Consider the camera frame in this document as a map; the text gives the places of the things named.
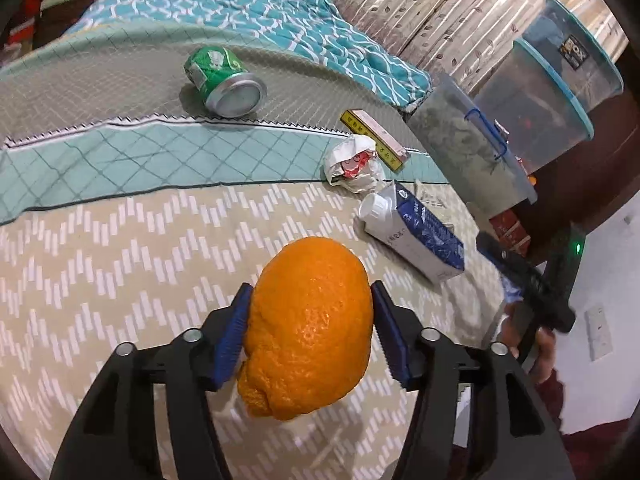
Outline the person's right hand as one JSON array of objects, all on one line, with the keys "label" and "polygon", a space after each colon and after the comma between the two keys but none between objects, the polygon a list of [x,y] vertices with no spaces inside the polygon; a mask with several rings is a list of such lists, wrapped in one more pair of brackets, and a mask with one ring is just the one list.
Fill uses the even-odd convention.
[{"label": "person's right hand", "polygon": [[[518,344],[522,336],[516,329],[514,318],[516,312],[521,310],[524,304],[516,302],[507,304],[504,308],[504,319],[500,325],[498,339],[503,342],[518,357]],[[536,385],[546,382],[552,375],[556,360],[556,338],[551,330],[541,327],[537,330],[534,347],[537,349],[537,356],[534,364],[529,370],[529,377]]]}]

